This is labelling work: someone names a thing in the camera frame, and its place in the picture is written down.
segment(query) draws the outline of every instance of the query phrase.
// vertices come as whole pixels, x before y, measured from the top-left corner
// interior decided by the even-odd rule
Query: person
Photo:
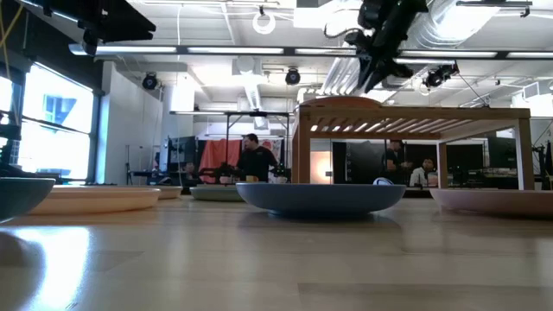
[[[428,187],[429,173],[434,171],[434,160],[424,159],[423,165],[420,168],[415,168],[411,174],[409,185],[411,187]]]
[[[245,176],[255,176],[258,181],[269,181],[269,166],[276,167],[277,159],[270,150],[259,146],[259,139],[255,134],[248,134],[244,138],[244,152],[238,160],[238,168]]]
[[[385,154],[382,155],[382,163],[388,172],[397,172],[411,166],[411,163],[405,161],[401,140],[390,140]]]
[[[382,155],[382,175],[394,183],[405,183],[404,170],[411,167],[405,161],[403,143],[401,140],[390,140],[385,153]]]

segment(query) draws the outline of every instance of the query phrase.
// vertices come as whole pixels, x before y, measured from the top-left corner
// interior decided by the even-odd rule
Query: wooden rack
[[[292,182],[309,183],[310,139],[435,140],[440,187],[448,185],[446,143],[514,128],[518,187],[534,189],[530,110],[511,108],[394,107],[360,97],[312,99],[296,109]]]

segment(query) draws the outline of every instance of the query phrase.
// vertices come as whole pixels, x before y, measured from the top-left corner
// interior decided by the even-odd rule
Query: pink bowl
[[[519,216],[553,216],[553,192],[535,190],[431,189],[452,210]]]

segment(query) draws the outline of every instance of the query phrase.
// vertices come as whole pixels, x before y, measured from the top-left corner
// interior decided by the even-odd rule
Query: white wall
[[[104,64],[102,86],[106,95],[100,111],[96,180],[125,185],[126,145],[131,170],[151,169],[153,146],[160,145],[162,103],[125,78],[112,62]]]

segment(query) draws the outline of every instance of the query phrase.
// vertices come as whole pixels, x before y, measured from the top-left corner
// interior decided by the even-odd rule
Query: wooden leg
[[[518,189],[534,190],[534,169],[532,164],[532,146],[530,120],[519,119],[515,125],[517,140]]]
[[[300,181],[300,148],[298,146],[298,131],[294,133],[292,137],[292,183],[298,183]]]
[[[438,187],[448,187],[448,152],[446,143],[437,144],[438,154]]]
[[[299,183],[311,182],[311,139],[309,137],[309,122],[308,120],[300,120],[298,137],[298,157],[299,157]]]

